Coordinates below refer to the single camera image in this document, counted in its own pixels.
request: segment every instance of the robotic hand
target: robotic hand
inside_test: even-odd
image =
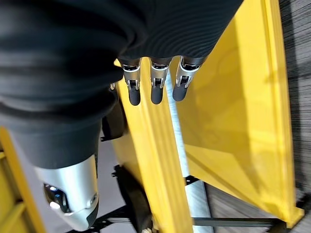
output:
[[[171,59],[182,100],[242,0],[4,0],[0,3],[0,125],[33,164],[50,207],[84,231],[99,203],[101,119],[124,77],[140,102],[140,59],[159,104]],[[118,58],[122,68],[113,65]]]

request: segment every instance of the gray floor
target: gray floor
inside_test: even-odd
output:
[[[311,192],[311,1],[280,0],[292,112],[297,196]],[[208,187],[211,213],[217,217],[269,217],[239,199]],[[309,233],[311,213],[293,233]],[[262,233],[259,228],[216,228],[216,233]]]

